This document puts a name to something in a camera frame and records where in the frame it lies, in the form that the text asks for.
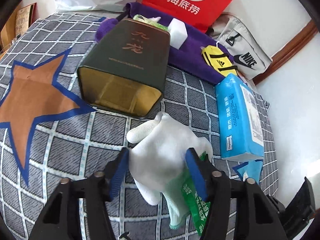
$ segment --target adidas logo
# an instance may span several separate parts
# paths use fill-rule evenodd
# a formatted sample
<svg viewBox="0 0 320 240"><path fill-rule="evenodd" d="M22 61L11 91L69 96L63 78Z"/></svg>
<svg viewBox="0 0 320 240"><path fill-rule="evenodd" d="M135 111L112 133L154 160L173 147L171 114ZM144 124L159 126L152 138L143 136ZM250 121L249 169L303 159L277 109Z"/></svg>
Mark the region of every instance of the adidas logo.
<svg viewBox="0 0 320 240"><path fill-rule="evenodd" d="M223 65L224 65L224 62L223 62L223 61L217 60L217 62L219 63L219 65L220 65L221 67L223 67Z"/></svg>

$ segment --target dark green tin box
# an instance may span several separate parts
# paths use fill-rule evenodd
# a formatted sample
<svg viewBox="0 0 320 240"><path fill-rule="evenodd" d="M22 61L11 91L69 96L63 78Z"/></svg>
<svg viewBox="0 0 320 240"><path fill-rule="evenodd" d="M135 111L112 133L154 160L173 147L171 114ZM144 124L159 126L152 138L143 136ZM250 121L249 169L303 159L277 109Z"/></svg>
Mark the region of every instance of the dark green tin box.
<svg viewBox="0 0 320 240"><path fill-rule="evenodd" d="M105 110L144 117L163 97L170 34L126 19L89 52L78 68L82 98Z"/></svg>

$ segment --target white cotton glove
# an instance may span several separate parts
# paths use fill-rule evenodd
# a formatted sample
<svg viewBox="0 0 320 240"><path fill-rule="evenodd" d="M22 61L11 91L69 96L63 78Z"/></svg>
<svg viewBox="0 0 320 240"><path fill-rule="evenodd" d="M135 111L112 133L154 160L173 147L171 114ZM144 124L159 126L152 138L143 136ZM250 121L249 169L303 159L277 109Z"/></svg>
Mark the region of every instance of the white cotton glove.
<svg viewBox="0 0 320 240"><path fill-rule="evenodd" d="M186 151L193 147L199 156L205 151L210 160L211 144L164 112L130 130L127 140L138 143L130 150L129 170L141 195L150 205L157 205L162 192L169 208L170 227L178 228L189 213L181 194L186 179Z"/></svg>

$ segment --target green packet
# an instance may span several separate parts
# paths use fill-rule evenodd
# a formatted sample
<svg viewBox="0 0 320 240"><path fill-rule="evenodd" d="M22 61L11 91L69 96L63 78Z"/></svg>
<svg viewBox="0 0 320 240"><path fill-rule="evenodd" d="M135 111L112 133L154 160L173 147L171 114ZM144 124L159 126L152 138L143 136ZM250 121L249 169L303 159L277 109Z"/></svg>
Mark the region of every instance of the green packet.
<svg viewBox="0 0 320 240"><path fill-rule="evenodd" d="M200 160L204 161L205 155L206 152L202 153L202 155L199 157ZM188 174L188 178L182 184L181 192L187 206L190 209L193 223L197 229L197 232L199 235L201 235L204 229L205 222L207 221L210 203L204 202L202 198L198 196L196 187L192 181L190 174Z"/></svg>
<svg viewBox="0 0 320 240"><path fill-rule="evenodd" d="M136 21L139 21L139 22L144 22L144 23L146 23L146 24L152 25L152 26L157 27L157 28L159 28L159 29L162 29L162 30L164 30L164 31L168 31L168 27L166 27L166 26L164 26L164 25L162 25L162 24L160 24L160 23L157 23L157 22L155 22L155 21L152 21L152 20L150 20L150 19L148 19L148 18L145 18L145 17L143 17L143 16L140 15L140 14L136 14L136 15L133 17L133 19L136 20Z"/></svg>

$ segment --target brown wooden frame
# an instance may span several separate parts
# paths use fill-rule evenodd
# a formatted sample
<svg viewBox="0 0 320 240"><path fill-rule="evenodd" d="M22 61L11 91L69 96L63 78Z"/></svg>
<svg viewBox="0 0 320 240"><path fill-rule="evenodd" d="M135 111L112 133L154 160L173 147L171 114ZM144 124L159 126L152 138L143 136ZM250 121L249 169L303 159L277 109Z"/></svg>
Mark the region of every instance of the brown wooden frame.
<svg viewBox="0 0 320 240"><path fill-rule="evenodd" d="M273 72L284 65L289 59L296 55L318 32L317 26L311 20L291 41L289 41L279 52L272 57L272 63L267 70L253 78L257 85Z"/></svg>

